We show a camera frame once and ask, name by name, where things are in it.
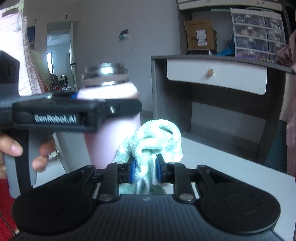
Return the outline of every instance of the drawer knob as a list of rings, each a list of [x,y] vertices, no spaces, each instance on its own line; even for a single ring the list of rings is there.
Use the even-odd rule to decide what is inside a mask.
[[[207,72],[207,75],[208,76],[213,76],[214,74],[214,71],[212,69],[209,69],[208,72]]]

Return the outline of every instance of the drawer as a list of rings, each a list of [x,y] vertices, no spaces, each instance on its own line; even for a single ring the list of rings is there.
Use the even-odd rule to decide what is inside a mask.
[[[267,68],[245,63],[168,59],[169,80],[214,85],[259,95],[266,92]]]

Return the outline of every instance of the cardboard box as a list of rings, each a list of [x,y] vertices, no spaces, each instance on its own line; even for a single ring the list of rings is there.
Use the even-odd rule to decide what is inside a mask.
[[[185,23],[188,49],[217,51],[217,33],[209,19],[195,19]]]

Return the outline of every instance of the pink bottle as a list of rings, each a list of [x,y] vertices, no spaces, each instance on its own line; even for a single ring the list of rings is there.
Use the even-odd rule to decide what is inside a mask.
[[[128,71],[121,64],[104,63],[85,68],[83,88],[78,99],[138,99],[139,93],[128,80]],[[123,140],[141,126],[140,114],[105,120],[96,133],[85,133],[84,139],[91,163],[97,169],[106,168]]]

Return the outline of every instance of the light green towel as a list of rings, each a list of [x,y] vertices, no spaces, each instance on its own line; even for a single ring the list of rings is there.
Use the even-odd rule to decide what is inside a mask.
[[[165,162],[179,162],[182,157],[181,133],[168,120],[151,120],[144,123],[134,135],[119,146],[113,162],[136,159],[135,181],[119,185],[119,194],[162,194],[158,186],[155,160],[162,154]]]

